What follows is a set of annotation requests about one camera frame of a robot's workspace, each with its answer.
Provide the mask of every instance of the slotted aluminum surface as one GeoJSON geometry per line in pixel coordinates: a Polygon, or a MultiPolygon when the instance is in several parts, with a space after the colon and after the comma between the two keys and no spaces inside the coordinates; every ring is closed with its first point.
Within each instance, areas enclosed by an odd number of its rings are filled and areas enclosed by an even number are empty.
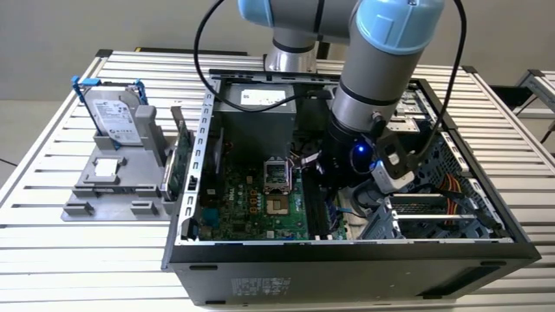
{"type": "MultiPolygon", "coordinates": [[[[322,73],[342,62],[321,61],[322,73]]],[[[207,68],[262,70],[259,57],[203,56],[207,68]]],[[[445,97],[450,68],[419,66],[445,97]]],[[[142,78],[158,123],[175,133],[170,107],[197,129],[205,88],[190,55],[115,52],[87,77],[142,78]]],[[[459,71],[450,114],[543,259],[457,302],[393,303],[398,310],[555,311],[554,160],[501,105],[479,75],[459,71]]],[[[0,311],[205,311],[177,275],[161,272],[167,222],[65,223],[62,205],[94,148],[94,124],[71,93],[0,191],[0,311]]],[[[233,307],[250,310],[383,310],[373,303],[233,307]]]]}

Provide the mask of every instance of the electronic component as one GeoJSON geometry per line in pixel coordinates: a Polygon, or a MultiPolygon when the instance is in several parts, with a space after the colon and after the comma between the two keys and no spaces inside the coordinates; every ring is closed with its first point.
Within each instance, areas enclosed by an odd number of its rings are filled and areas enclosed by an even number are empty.
{"type": "MultiPolygon", "coordinates": [[[[243,73],[241,81],[245,81],[247,76],[257,77],[257,75],[257,73],[243,73]]],[[[273,76],[271,81],[281,83],[286,81],[279,75],[265,73],[261,74],[265,83],[273,83],[267,80],[269,75],[273,76]]],[[[227,78],[222,80],[225,88],[234,83],[230,77],[234,77],[234,73],[227,74],[227,78]]],[[[314,81],[322,79],[322,83],[329,83],[330,86],[337,83],[326,81],[327,76],[315,75],[314,77],[313,80],[303,76],[299,81],[315,83],[314,81]]],[[[287,78],[294,79],[297,76],[289,75],[287,78]]],[[[415,79],[413,83],[417,88],[409,89],[410,97],[407,98],[415,102],[411,105],[417,105],[419,110],[407,110],[403,116],[417,123],[421,132],[401,131],[403,132],[399,135],[403,146],[411,146],[409,144],[422,146],[423,141],[418,139],[427,138],[434,126],[434,117],[439,111],[438,107],[441,108],[441,103],[434,100],[435,96],[426,82],[415,79]]],[[[310,88],[303,83],[299,83],[299,86],[310,88]]],[[[215,130],[222,127],[222,124],[213,123],[210,118],[218,117],[219,113],[202,116],[207,118],[207,123],[215,130]]],[[[306,135],[307,133],[295,128],[294,138],[306,135]]],[[[327,134],[321,132],[310,135],[314,136],[317,144],[322,145],[323,136],[327,134]]],[[[499,263],[502,261],[514,263],[515,266],[527,265],[531,259],[537,259],[537,255],[530,252],[533,246],[527,243],[526,237],[519,237],[525,234],[518,226],[514,226],[514,219],[507,214],[509,208],[499,201],[499,193],[490,180],[485,178],[483,169],[477,165],[473,152],[465,145],[461,134],[446,127],[441,135],[435,135],[434,138],[430,155],[425,158],[421,168],[413,171],[413,182],[405,187],[394,185],[395,188],[401,187],[401,190],[397,190],[389,199],[391,208],[383,204],[387,196],[381,193],[375,183],[371,183],[369,189],[365,188],[361,192],[361,202],[373,203],[365,206],[363,213],[349,208],[349,201],[343,200],[350,196],[346,189],[337,192],[338,198],[330,196],[333,193],[322,183],[318,162],[313,162],[302,171],[298,169],[299,159],[305,155],[295,157],[295,154],[299,154],[295,150],[294,164],[287,158],[278,159],[278,155],[257,163],[246,163],[225,157],[225,178],[222,179],[225,195],[222,204],[218,206],[219,229],[213,229],[210,233],[206,230],[201,231],[199,241],[190,240],[185,243],[190,233],[195,232],[193,221],[198,218],[199,212],[195,212],[195,206],[189,214],[182,208],[175,233],[177,243],[169,247],[169,253],[174,251],[170,253],[170,267],[178,271],[178,268],[190,266],[191,263],[199,263],[199,265],[209,262],[217,265],[226,263],[222,269],[219,265],[219,270],[237,274],[245,269],[249,270],[245,268],[245,263],[257,262],[263,272],[255,273],[254,277],[265,279],[265,276],[282,276],[279,275],[281,269],[277,269],[282,265],[277,263],[291,263],[295,270],[289,269],[289,274],[295,277],[295,274],[303,276],[303,279],[298,279],[297,282],[326,292],[329,285],[315,286],[314,279],[318,276],[310,270],[301,270],[307,265],[319,265],[322,259],[326,259],[326,266],[319,272],[333,274],[330,280],[342,280],[342,265],[358,266],[359,274],[351,275],[350,278],[359,278],[358,285],[367,285],[365,291],[357,294],[358,299],[365,298],[369,291],[374,296],[383,295],[385,290],[391,294],[389,298],[405,299],[407,296],[414,298],[415,294],[418,297],[429,294],[454,298],[461,292],[466,292],[469,287],[475,289],[475,285],[483,285],[485,281],[494,278],[493,272],[499,275],[513,272],[513,266],[494,265],[491,262],[494,260],[499,263]],[[271,164],[270,160],[278,161],[274,164],[279,166],[267,168],[271,164]],[[287,175],[290,168],[293,168],[293,174],[287,175]],[[246,183],[247,176],[253,176],[253,184],[246,183]],[[446,176],[453,176],[451,181],[455,187],[442,187],[446,176]],[[269,188],[269,182],[281,183],[279,186],[286,187],[287,180],[291,183],[289,194],[285,194],[281,188],[269,188]],[[467,212],[469,208],[475,210],[474,214],[467,212]],[[299,255],[303,257],[301,263],[293,263],[291,253],[283,252],[290,248],[285,246],[289,244],[295,245],[291,246],[293,250],[301,251],[299,255]],[[517,256],[507,259],[507,250],[517,256]],[[238,260],[242,261],[242,266],[235,265],[238,260]],[[369,282],[371,276],[381,275],[390,270],[395,272],[401,265],[410,270],[410,274],[403,272],[391,277],[386,274],[383,279],[369,282]],[[391,285],[410,285],[410,289],[398,287],[393,291],[391,285]]],[[[362,163],[365,159],[357,158],[355,161],[362,163]]],[[[369,178],[374,181],[371,174],[350,178],[353,179],[345,180],[350,187],[355,187],[369,178]]],[[[203,220],[199,223],[201,226],[206,226],[203,220]]],[[[242,276],[253,276],[251,270],[249,272],[249,275],[242,274],[242,276]]],[[[202,290],[207,296],[195,295],[202,301],[214,298],[215,290],[211,285],[222,284],[225,281],[219,274],[202,272],[189,276],[189,279],[183,274],[181,277],[185,285],[193,289],[199,287],[198,281],[203,281],[203,285],[207,285],[202,290]]],[[[345,292],[342,297],[354,298],[353,291],[358,290],[350,288],[350,292],[345,292]]],[[[231,295],[229,289],[226,292],[218,291],[217,293],[218,298],[229,303],[258,302],[258,296],[247,298],[231,295]]]]}
{"type": "Polygon", "coordinates": [[[287,215],[289,214],[289,196],[267,195],[267,214],[287,215]]]}
{"type": "Polygon", "coordinates": [[[202,210],[202,218],[207,226],[215,229],[219,228],[219,211],[217,208],[205,208],[202,210]]]}
{"type": "Polygon", "coordinates": [[[291,191],[291,168],[289,162],[278,157],[265,161],[265,192],[289,194],[291,191]]]}

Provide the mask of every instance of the green circuit board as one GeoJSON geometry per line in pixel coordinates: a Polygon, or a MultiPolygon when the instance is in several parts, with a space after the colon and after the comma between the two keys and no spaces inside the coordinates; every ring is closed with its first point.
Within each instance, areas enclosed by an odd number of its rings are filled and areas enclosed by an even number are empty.
{"type": "Polygon", "coordinates": [[[265,194],[263,168],[225,165],[225,194],[218,226],[202,227],[213,241],[309,239],[301,172],[289,195],[265,194]]]}

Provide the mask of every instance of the robotic arm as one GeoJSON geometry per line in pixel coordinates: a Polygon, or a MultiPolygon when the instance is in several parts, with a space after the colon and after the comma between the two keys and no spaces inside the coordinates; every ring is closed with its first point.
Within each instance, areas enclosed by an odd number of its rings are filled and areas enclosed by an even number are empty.
{"type": "MultiPolygon", "coordinates": [[[[357,150],[375,148],[378,153],[377,143],[433,39],[443,7],[443,0],[239,0],[242,17],[274,27],[277,48],[289,48],[289,41],[281,40],[282,30],[289,30],[291,46],[295,35],[350,43],[319,155],[331,189],[361,182],[370,173],[385,193],[414,179],[418,160],[395,148],[373,164],[373,170],[354,172],[351,167],[357,150]]],[[[398,146],[389,138],[385,144],[398,146]]]]}

